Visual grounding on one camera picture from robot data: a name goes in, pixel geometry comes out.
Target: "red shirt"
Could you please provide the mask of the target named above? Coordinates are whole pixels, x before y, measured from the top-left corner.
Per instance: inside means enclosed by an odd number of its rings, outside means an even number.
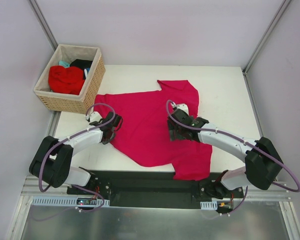
[[[97,95],[122,116],[123,124],[111,144],[144,167],[172,164],[174,179],[201,180],[209,176],[212,146],[190,140],[170,141],[166,102],[187,104],[189,115],[198,114],[198,91],[187,81],[157,81],[162,90]],[[106,117],[109,109],[94,108]]]

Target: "blue cloth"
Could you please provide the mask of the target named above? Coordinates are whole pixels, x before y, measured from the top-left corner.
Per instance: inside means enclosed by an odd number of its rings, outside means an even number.
[[[59,61],[59,66],[62,66],[64,68],[69,68],[70,63],[67,63],[66,61]]]

